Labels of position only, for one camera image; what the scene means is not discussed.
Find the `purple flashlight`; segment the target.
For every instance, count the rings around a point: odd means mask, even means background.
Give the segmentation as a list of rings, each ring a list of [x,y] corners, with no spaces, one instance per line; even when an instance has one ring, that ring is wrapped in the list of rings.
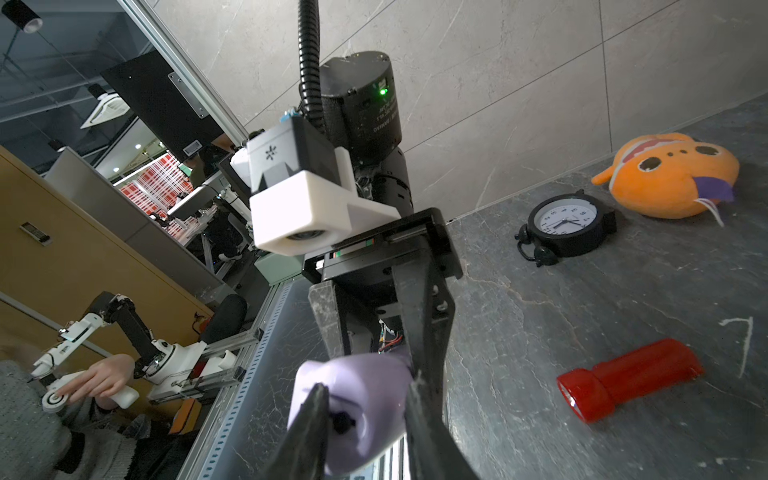
[[[329,431],[326,474],[351,474],[404,435],[406,397],[413,382],[410,367],[407,354],[397,351],[306,361],[299,367],[288,422],[295,420],[317,383],[328,388],[329,411],[344,413],[354,422],[344,433]]]

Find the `operator hand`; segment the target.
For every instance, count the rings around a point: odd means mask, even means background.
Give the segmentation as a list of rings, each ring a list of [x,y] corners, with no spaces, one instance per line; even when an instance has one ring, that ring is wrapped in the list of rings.
[[[57,394],[68,395],[70,403],[89,397],[101,409],[117,409],[119,404],[111,397],[127,386],[133,378],[134,368],[134,360],[126,354],[104,358],[60,387]]]

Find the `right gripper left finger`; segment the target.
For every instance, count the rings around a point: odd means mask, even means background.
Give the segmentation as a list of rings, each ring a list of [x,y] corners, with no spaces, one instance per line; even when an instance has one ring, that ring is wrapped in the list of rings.
[[[330,427],[328,388],[317,383],[263,469],[267,480],[320,480],[325,464]]]

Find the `red flashlight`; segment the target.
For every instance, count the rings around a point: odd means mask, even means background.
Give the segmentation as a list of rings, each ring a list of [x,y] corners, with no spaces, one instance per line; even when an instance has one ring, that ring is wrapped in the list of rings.
[[[571,410],[590,424],[616,407],[704,374],[694,352],[674,339],[663,339],[591,369],[575,369],[557,378]]]

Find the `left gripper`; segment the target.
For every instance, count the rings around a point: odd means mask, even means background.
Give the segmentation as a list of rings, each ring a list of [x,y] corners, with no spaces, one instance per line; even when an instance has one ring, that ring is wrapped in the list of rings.
[[[455,313],[447,288],[463,269],[439,209],[428,208],[306,255],[302,275],[330,359],[351,354],[348,332],[378,338],[379,322],[405,334],[426,402],[444,407],[445,357]]]

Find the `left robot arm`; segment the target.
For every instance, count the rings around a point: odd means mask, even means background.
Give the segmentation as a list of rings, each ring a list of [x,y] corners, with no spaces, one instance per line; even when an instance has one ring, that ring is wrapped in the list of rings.
[[[298,4],[299,109],[335,147],[351,156],[352,192],[397,210],[344,240],[312,253],[303,274],[330,357],[348,356],[350,326],[395,332],[385,349],[407,350],[422,399],[436,411],[444,400],[445,357],[455,314],[447,288],[463,275],[439,209],[415,212],[392,62],[379,51],[320,60],[319,6]]]

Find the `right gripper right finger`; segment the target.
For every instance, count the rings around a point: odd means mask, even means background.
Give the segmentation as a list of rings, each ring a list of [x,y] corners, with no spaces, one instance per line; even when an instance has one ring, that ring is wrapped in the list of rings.
[[[409,385],[405,409],[411,478],[478,480],[431,400],[429,384],[419,374]]]

